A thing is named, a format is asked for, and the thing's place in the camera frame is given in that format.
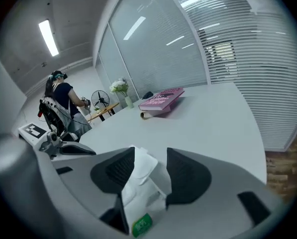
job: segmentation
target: wooden floor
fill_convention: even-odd
[[[285,202],[297,195],[297,136],[287,152],[266,151],[267,185]]]

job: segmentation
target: pink book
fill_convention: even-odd
[[[171,103],[173,103],[183,92],[183,88],[164,90],[161,93],[158,93],[157,95],[153,96],[151,99],[141,103],[139,105],[139,108],[142,111],[162,111]]]

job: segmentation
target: flower vase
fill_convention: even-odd
[[[128,107],[130,107],[130,108],[134,107],[134,104],[129,96],[125,97],[125,101],[126,101]]]

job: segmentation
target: black shirt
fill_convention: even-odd
[[[60,83],[53,92],[54,99],[62,105],[65,109],[69,108],[69,96],[68,93],[73,87],[66,82]],[[70,100],[70,113],[73,118],[75,114],[79,112],[78,108]]]

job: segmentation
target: ceiling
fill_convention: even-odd
[[[97,22],[106,2],[19,0],[15,4],[0,28],[0,60],[23,92],[54,70],[92,56]],[[54,57],[38,26],[46,19],[60,53]]]

